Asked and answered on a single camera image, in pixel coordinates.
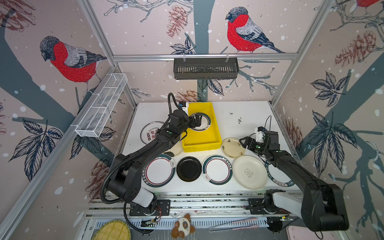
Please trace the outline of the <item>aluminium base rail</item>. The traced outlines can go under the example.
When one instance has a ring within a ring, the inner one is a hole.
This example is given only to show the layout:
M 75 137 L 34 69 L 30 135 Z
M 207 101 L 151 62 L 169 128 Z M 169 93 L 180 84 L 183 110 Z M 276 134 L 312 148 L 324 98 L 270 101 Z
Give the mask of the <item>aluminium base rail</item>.
M 115 203 L 105 205 L 94 201 L 86 214 L 86 220 L 94 228 L 107 221 L 129 220 L 137 229 L 170 230 L 177 219 L 190 214 L 192 225 L 197 229 L 208 229 L 232 221 L 258 218 L 260 227 L 271 227 L 296 219 L 286 210 L 267 210 L 264 194 L 223 195 L 164 195 L 159 196 L 156 211 L 145 214 L 139 206 Z

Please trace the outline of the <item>black round plate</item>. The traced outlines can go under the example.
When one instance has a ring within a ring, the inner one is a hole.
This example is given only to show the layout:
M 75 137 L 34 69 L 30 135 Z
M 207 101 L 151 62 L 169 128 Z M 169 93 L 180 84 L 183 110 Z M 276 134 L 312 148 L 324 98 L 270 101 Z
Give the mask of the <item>black round plate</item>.
M 184 157 L 177 164 L 177 175 L 184 182 L 197 180 L 202 172 L 201 162 L 195 157 Z

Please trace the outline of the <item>aluminium frame corner post right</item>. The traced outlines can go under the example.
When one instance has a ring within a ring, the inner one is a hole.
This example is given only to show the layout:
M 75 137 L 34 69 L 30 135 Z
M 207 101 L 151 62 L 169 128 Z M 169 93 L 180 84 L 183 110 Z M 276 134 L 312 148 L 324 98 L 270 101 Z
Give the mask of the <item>aluminium frame corner post right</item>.
M 297 57 L 292 63 L 290 64 L 286 74 L 284 75 L 280 85 L 278 86 L 272 100 L 271 100 L 271 107 L 275 107 L 277 103 L 279 102 L 280 98 L 282 97 L 284 90 L 288 86 L 290 80 L 295 74 L 295 71 L 299 67 L 301 61 L 303 60 L 307 50 L 309 49 L 311 43 L 315 39 L 316 34 L 318 33 L 319 29 L 321 28 L 323 22 L 325 21 L 332 5 L 335 1 L 331 0 L 324 0 L 321 2 L 320 6 L 317 8 L 317 13 L 307 30 L 307 33 L 298 48 L 297 51 Z

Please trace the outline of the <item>pink tray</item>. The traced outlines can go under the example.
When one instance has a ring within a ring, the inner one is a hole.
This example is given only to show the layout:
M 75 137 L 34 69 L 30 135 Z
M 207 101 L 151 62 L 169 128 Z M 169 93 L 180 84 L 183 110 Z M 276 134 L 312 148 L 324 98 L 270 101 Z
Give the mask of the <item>pink tray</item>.
M 289 240 L 339 240 L 334 232 L 312 232 L 308 228 L 288 226 L 287 235 Z

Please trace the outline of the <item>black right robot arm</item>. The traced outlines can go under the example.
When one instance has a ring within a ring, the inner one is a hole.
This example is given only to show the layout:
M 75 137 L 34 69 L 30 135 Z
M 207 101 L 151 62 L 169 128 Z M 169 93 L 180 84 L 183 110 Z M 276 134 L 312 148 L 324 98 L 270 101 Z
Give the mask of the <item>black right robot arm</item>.
M 342 190 L 328 184 L 302 167 L 287 151 L 280 149 L 279 134 L 258 128 L 256 138 L 240 139 L 242 147 L 262 155 L 282 171 L 303 193 L 302 200 L 285 192 L 268 191 L 265 204 L 284 209 L 300 219 L 313 232 L 346 231 L 350 224 Z

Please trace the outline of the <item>white plate green rim left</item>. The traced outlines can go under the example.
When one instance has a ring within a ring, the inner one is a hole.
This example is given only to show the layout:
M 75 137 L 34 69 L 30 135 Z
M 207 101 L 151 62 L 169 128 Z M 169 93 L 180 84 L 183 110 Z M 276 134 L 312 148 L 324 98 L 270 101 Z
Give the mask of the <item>white plate green rim left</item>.
M 167 185 L 175 173 L 176 163 L 173 158 L 161 154 L 143 169 L 142 179 L 147 186 L 160 188 Z

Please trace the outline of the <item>woven bamboo mat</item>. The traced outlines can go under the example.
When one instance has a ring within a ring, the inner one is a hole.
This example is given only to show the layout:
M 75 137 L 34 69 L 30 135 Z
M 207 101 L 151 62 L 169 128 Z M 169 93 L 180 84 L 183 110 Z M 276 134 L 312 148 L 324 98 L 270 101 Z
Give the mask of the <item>woven bamboo mat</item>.
M 127 223 L 113 220 L 104 224 L 92 240 L 131 240 L 131 230 Z

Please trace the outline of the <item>white plate green red rim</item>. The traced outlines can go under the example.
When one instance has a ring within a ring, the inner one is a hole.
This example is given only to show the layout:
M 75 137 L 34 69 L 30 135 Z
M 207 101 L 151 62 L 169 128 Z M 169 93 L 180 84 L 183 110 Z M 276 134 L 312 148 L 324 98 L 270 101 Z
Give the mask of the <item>white plate green red rim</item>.
M 194 114 L 202 114 L 203 117 L 202 117 L 202 124 L 200 127 L 197 127 L 197 128 L 194 128 L 192 129 L 193 131 L 195 132 L 204 132 L 206 130 L 208 130 L 211 126 L 211 118 L 205 114 L 205 113 L 194 113 Z

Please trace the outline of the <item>plush panda toy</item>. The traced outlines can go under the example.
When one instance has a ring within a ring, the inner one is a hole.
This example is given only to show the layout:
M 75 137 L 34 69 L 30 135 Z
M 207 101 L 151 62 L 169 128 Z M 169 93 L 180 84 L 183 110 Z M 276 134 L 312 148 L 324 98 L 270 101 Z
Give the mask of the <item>plush panda toy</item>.
M 177 239 L 177 238 L 184 239 L 185 237 L 194 233 L 195 231 L 196 229 L 192 225 L 190 214 L 186 214 L 175 222 L 175 225 L 171 232 L 171 237 L 173 239 Z

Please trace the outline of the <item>large cream plate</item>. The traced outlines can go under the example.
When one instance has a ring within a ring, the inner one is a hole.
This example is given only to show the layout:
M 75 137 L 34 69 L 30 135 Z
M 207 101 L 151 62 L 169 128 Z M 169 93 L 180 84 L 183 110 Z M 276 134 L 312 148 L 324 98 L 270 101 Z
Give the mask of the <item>large cream plate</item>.
M 268 180 L 267 170 L 262 160 L 253 156 L 236 158 L 233 164 L 233 175 L 241 186 L 249 190 L 263 188 Z

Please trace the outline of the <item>white plate green lettered rim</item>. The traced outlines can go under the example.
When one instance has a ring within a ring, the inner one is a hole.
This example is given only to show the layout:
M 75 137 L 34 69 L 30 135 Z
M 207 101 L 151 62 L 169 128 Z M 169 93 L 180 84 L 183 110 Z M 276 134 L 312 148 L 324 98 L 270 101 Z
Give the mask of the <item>white plate green lettered rim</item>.
M 267 175 L 271 181 L 281 187 L 292 187 L 295 183 L 282 171 L 274 167 L 270 162 L 265 163 Z

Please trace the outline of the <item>aluminium frame horizontal bar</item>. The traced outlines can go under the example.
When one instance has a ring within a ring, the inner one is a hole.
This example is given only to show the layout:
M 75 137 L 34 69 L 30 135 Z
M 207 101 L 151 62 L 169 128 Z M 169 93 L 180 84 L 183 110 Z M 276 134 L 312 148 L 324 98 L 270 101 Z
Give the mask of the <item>aluminium frame horizontal bar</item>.
M 261 53 L 261 54 L 195 54 L 195 55 L 114 55 L 116 63 L 122 62 L 156 62 L 173 61 L 174 59 L 212 59 L 212 58 L 237 58 L 238 60 L 289 60 L 298 58 L 297 53 Z

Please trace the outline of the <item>small cream plate red stamps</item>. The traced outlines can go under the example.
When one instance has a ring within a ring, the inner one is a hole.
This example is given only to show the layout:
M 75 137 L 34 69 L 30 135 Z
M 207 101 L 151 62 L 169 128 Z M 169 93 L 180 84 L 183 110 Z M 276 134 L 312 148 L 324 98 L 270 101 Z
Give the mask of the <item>small cream plate red stamps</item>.
M 237 138 L 224 139 L 221 148 L 227 157 L 233 159 L 243 156 L 246 152 L 246 149 L 241 145 L 239 139 Z

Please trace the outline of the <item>yellow plastic bin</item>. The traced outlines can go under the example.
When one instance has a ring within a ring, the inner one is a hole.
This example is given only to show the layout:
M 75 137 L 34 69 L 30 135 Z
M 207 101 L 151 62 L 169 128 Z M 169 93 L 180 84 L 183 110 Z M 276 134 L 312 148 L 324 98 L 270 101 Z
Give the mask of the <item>yellow plastic bin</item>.
M 201 125 L 187 130 L 187 137 L 182 140 L 184 152 L 201 152 L 217 150 L 221 147 L 222 138 L 212 103 L 190 103 L 190 117 L 201 118 Z

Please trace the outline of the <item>white plate red Chinese characters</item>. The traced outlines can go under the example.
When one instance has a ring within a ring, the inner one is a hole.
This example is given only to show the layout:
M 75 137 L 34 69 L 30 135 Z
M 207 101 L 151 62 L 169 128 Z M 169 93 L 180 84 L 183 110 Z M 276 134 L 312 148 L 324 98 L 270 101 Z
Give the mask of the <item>white plate red Chinese characters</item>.
M 140 133 L 141 141 L 147 145 L 156 138 L 157 131 L 163 126 L 163 122 L 150 122 L 145 125 Z

